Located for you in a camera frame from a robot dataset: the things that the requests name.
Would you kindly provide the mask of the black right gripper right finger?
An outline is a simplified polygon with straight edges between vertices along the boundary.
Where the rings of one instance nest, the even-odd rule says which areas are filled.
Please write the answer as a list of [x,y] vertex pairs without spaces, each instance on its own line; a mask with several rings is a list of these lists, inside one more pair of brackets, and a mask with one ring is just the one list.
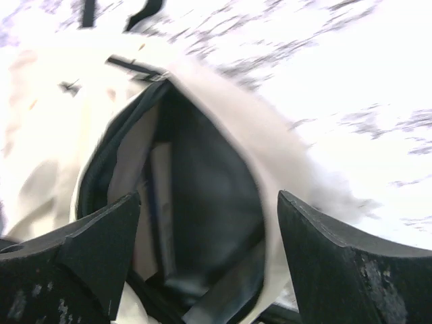
[[303,323],[431,323],[431,251],[363,232],[286,191],[277,214]]

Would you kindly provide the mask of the purple treehouse book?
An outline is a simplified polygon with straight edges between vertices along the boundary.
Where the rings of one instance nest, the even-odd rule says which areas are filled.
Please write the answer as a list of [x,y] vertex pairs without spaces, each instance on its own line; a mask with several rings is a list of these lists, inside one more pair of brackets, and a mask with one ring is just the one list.
[[144,180],[157,268],[160,276],[167,279],[176,272],[169,142],[158,142],[150,150]]

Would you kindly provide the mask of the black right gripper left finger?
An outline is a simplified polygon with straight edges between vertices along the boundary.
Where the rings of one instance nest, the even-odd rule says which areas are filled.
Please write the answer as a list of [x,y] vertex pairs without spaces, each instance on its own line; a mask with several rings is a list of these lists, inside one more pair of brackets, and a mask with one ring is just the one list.
[[1,322],[115,320],[139,217],[133,193],[37,238],[1,240]]

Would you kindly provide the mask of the beige canvas student backpack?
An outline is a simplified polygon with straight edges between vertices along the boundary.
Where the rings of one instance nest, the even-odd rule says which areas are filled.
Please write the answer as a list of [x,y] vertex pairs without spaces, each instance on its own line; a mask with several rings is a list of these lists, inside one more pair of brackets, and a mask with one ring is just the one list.
[[[5,236],[25,242],[138,193],[134,251],[110,323],[252,323],[294,291],[277,214],[286,191],[353,226],[313,182],[307,147],[276,111],[188,61],[146,45],[50,46],[11,63]],[[157,268],[144,165],[171,144],[175,273]]]

